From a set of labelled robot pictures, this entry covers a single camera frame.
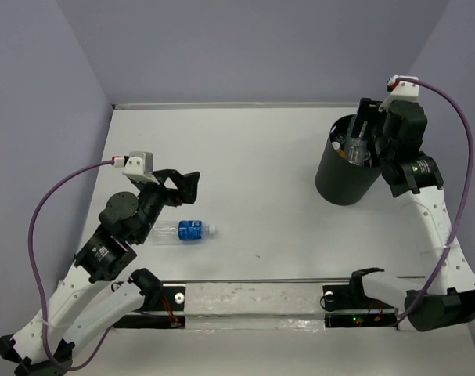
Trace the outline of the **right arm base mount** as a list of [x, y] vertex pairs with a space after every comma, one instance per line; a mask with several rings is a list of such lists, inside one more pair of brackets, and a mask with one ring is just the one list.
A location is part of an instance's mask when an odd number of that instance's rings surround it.
[[380, 300], [368, 298], [362, 290], [365, 275], [382, 272], [381, 268], [360, 269], [351, 274], [346, 284], [325, 285], [319, 299], [319, 305], [325, 311], [325, 327], [398, 327], [398, 311]]

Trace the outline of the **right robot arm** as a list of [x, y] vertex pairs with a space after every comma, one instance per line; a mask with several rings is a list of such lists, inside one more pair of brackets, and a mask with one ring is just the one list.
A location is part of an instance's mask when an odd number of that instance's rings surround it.
[[401, 311], [417, 331], [475, 320], [475, 273], [466, 261], [445, 203], [444, 180], [436, 161], [421, 151], [427, 126], [424, 109], [405, 99], [380, 105], [382, 120], [372, 143], [382, 176], [413, 229], [428, 278], [423, 285], [381, 268], [351, 274], [348, 301], [357, 307], [372, 300]]

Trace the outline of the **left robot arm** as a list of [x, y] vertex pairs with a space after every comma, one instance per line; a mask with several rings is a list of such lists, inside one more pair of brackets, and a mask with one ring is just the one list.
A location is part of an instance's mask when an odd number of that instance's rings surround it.
[[118, 192], [99, 214], [99, 226], [74, 256], [63, 280], [41, 310], [15, 334], [0, 337], [0, 356], [16, 364], [16, 375], [64, 375], [76, 370], [73, 358], [121, 317], [152, 309], [163, 300], [163, 285], [148, 269], [137, 269], [93, 309], [87, 305], [136, 257], [166, 206], [194, 204], [199, 172], [174, 169], [129, 175], [138, 193]]

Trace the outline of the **orange juice bottle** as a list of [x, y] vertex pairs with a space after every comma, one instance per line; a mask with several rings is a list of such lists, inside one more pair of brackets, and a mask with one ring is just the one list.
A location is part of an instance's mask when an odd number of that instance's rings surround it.
[[340, 144], [339, 142], [337, 141], [333, 141], [332, 142], [332, 147], [333, 149], [342, 157], [342, 158], [345, 158], [345, 153], [344, 153], [344, 150], [343, 150], [343, 145]]

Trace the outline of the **blue label water bottle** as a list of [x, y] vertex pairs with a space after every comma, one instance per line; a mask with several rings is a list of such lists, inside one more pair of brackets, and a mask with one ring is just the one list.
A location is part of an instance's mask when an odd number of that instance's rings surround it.
[[217, 227], [201, 220], [157, 222], [147, 240], [155, 245], [200, 243], [216, 237]]

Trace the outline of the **clear unlabeled bottle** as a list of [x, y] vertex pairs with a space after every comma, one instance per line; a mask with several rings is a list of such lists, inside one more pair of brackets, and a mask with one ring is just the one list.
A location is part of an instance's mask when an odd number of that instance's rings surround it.
[[363, 139], [367, 124], [367, 120], [360, 119], [358, 115], [354, 115], [347, 128], [347, 137], [350, 139]]

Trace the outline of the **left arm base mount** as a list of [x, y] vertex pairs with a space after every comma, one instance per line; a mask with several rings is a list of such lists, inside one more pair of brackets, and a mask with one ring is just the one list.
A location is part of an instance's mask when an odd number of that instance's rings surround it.
[[121, 317], [114, 329], [183, 329], [185, 291], [181, 284], [163, 284], [148, 269], [137, 269], [127, 279], [136, 285], [142, 306]]

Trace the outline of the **red cap bottle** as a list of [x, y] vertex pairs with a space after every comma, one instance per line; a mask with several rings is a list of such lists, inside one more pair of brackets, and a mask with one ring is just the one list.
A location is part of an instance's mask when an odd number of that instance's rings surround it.
[[345, 142], [344, 153], [349, 163], [360, 167], [367, 165], [371, 158], [368, 142], [363, 138], [348, 137]]

